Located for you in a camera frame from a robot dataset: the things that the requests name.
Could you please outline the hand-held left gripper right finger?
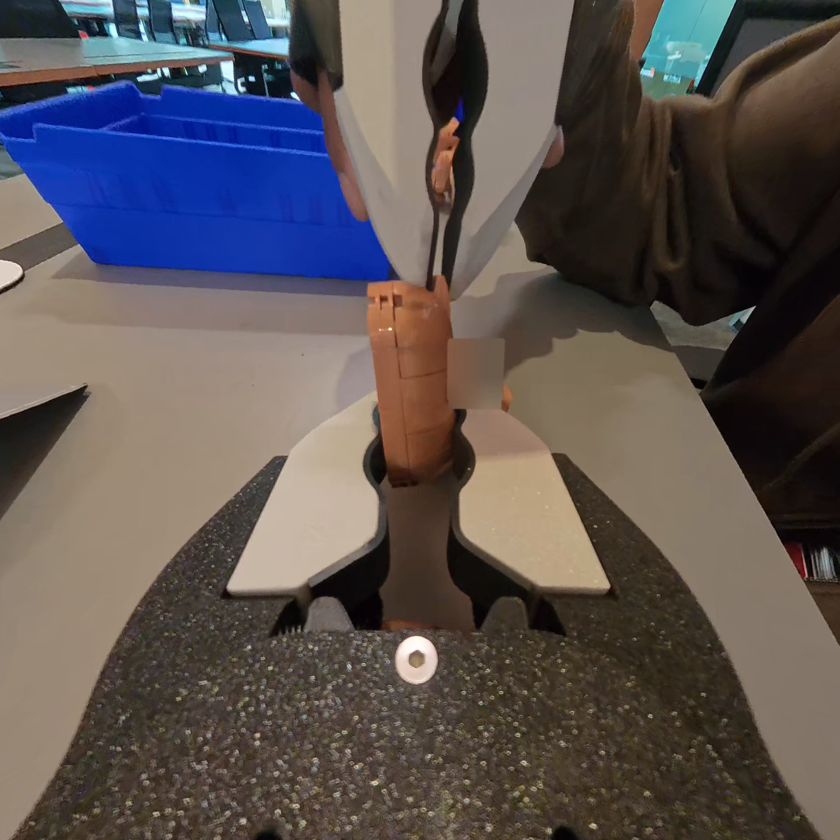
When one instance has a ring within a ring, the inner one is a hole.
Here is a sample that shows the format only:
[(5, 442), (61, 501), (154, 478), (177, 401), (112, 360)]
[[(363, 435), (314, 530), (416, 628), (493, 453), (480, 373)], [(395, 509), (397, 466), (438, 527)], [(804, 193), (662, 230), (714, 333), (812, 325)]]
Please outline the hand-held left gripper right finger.
[(455, 535), (535, 595), (605, 595), (610, 582), (548, 446), (502, 410), (469, 410)]

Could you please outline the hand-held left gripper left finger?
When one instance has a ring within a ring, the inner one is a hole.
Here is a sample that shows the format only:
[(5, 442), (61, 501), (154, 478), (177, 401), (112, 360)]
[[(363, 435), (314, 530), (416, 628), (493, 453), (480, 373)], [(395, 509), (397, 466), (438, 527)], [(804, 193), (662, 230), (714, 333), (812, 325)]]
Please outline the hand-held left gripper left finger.
[(382, 545), (386, 517), (376, 397), (292, 448), (226, 585), (231, 596), (315, 596)]

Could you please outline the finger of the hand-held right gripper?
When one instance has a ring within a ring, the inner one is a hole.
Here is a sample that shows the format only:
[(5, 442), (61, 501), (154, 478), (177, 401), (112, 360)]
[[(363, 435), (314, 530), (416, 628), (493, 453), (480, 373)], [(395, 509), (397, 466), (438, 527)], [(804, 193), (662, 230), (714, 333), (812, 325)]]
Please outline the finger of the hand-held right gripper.
[(424, 287), (435, 211), (427, 163), (436, 139), (424, 91), (435, 1), (339, 1), (344, 145), (373, 229), (397, 276)]
[(463, 119), (442, 272), (450, 297), (478, 277), (508, 232), (557, 135), (574, 2), (464, 2), (456, 56)]

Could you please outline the grey instruction booklet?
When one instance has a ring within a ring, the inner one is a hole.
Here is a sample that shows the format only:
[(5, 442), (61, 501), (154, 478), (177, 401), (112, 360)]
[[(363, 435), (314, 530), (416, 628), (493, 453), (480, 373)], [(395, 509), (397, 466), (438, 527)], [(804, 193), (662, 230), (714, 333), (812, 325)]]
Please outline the grey instruction booklet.
[(80, 385), (16, 386), (1, 388), (1, 420), (25, 413), (39, 406), (52, 403), (65, 396), (84, 394), (86, 383)]

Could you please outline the person's right hand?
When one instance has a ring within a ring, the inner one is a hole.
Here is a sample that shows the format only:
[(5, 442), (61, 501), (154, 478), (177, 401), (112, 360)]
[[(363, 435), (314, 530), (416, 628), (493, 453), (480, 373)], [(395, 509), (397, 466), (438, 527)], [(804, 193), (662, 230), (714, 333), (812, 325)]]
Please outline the person's right hand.
[(326, 73), (319, 72), (317, 86), (306, 82), (291, 69), (290, 80), (298, 99), (322, 118), (327, 153), (339, 178), (343, 197), (352, 216), (361, 222), (368, 220), (369, 216), (360, 185), (341, 134), (333, 90), (330, 88)]

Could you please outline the wooden beam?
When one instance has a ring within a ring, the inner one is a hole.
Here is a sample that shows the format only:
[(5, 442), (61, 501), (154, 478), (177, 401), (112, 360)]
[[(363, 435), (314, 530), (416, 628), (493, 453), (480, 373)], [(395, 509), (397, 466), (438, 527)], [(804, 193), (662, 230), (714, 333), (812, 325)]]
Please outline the wooden beam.
[(643, 58), (663, 5), (663, 0), (633, 1), (633, 30), (629, 49), (637, 62)]

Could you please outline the row of black office chairs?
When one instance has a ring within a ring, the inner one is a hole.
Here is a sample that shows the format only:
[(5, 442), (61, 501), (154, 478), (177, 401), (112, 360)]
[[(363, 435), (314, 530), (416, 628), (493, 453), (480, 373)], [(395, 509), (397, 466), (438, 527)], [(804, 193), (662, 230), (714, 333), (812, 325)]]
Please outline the row of black office chairs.
[(121, 34), (144, 28), (151, 38), (185, 33), (189, 43), (286, 37), (289, 18), (270, 17), (264, 2), (107, 1), (104, 15)]

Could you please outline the blue plastic bin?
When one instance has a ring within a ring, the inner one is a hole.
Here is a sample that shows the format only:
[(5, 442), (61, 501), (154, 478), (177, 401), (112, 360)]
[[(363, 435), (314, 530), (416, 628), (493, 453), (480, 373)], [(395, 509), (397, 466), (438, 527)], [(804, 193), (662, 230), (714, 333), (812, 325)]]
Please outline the blue plastic bin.
[(101, 265), (386, 280), (320, 116), (294, 99), (121, 81), (2, 111), (2, 144)]

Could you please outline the wooden top desk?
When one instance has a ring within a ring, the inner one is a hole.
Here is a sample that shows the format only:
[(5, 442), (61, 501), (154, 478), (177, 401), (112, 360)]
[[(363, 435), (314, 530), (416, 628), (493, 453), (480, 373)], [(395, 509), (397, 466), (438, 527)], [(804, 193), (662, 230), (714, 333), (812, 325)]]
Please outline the wooden top desk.
[(1, 86), (73, 81), (232, 60), (224, 50), (131, 38), (2, 38)]

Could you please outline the black flat monitor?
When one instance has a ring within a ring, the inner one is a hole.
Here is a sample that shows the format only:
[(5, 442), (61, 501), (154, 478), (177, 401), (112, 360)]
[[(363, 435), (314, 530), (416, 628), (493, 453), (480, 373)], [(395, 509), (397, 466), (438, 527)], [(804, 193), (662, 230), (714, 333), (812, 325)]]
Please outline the black flat monitor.
[(694, 92), (710, 97), (753, 54), (839, 15), (838, 1), (737, 1)]

